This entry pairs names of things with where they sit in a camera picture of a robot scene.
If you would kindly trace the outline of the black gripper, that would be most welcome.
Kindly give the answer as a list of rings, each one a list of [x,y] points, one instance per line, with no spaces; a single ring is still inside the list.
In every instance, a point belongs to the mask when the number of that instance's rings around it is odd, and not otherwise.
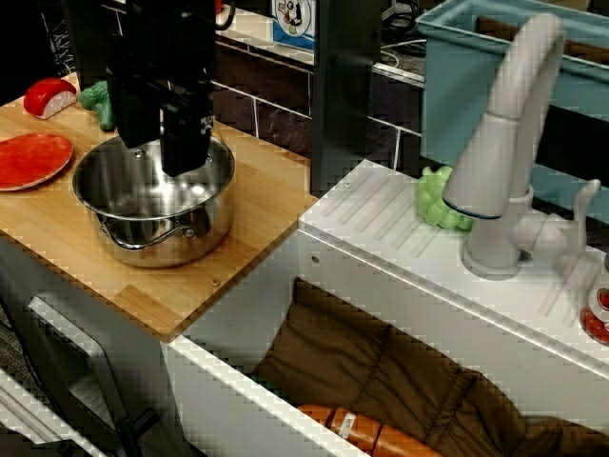
[[[169,176],[202,167],[212,130],[215,20],[122,18],[120,25],[107,66],[119,136],[129,149],[161,136]]]

